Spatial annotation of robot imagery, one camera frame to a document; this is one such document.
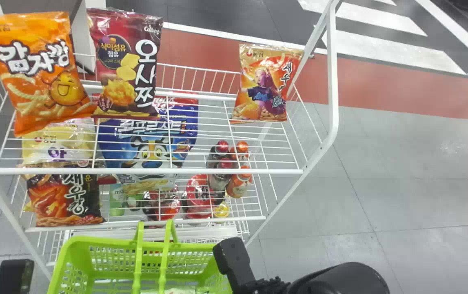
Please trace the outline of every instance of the blue snack bag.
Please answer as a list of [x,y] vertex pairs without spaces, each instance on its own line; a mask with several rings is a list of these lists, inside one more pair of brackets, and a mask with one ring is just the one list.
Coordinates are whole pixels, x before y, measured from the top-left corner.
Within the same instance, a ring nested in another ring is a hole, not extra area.
[[[159,120],[109,119],[100,123],[98,141],[107,167],[158,169],[183,166],[196,143],[197,100],[169,97],[167,104],[167,98],[154,97],[153,104],[159,111]],[[148,190],[171,189],[176,175],[118,174],[118,178],[124,194],[140,194]]]

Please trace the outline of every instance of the black snack bag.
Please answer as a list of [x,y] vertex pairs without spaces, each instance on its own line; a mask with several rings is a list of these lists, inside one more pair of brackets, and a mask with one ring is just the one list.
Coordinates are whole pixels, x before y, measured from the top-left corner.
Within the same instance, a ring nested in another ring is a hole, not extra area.
[[[63,167],[79,166],[65,164]],[[100,212],[97,175],[26,175],[26,178],[27,195],[31,201],[25,210],[36,214],[37,227],[87,225],[105,221]]]
[[89,8],[89,32],[103,92],[94,117],[157,119],[152,105],[163,18]]

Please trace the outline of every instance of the gray tile floor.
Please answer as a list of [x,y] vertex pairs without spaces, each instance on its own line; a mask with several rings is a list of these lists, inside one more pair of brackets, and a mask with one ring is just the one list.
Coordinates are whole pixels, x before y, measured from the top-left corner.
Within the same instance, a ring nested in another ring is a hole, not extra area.
[[[326,106],[309,109],[326,132]],[[256,277],[291,281],[357,261],[393,294],[468,292],[468,120],[340,112],[334,147],[248,247]],[[276,177],[276,190],[296,179]],[[12,181],[1,177],[0,188]],[[28,254],[0,214],[0,262]],[[36,268],[31,292],[47,283]]]

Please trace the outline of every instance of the green plastic basket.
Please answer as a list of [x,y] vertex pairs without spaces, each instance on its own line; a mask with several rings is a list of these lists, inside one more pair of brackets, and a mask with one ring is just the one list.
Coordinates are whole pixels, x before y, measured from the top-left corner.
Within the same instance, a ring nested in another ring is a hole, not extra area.
[[232,293],[227,277],[217,269],[215,244],[178,242],[172,220],[167,222],[164,242],[145,242],[143,234],[144,224],[139,222],[131,241],[70,238],[60,251],[47,294],[164,294],[173,287]]

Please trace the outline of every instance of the chip bag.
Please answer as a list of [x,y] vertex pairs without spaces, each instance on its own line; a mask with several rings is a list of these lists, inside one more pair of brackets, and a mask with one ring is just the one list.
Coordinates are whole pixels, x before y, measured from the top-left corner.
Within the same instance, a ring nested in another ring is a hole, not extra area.
[[96,109],[78,78],[69,32],[66,12],[0,16],[0,79],[16,108],[16,137]]
[[87,9],[103,92],[94,117],[157,119],[152,105],[163,18]]
[[[62,167],[79,165],[65,163]],[[24,178],[31,200],[24,210],[36,214],[37,227],[88,225],[105,221],[100,212],[97,175],[24,175]]]
[[[180,168],[196,143],[197,100],[156,97],[160,119],[110,119],[100,123],[98,143],[107,167],[158,169]],[[170,123],[167,123],[167,107]],[[124,194],[174,187],[174,174],[118,174]]]
[[94,155],[96,132],[90,118],[70,119],[23,135],[24,165],[43,162],[75,161],[89,165]]
[[286,93],[303,50],[240,44],[241,89],[231,123],[244,120],[285,121]]

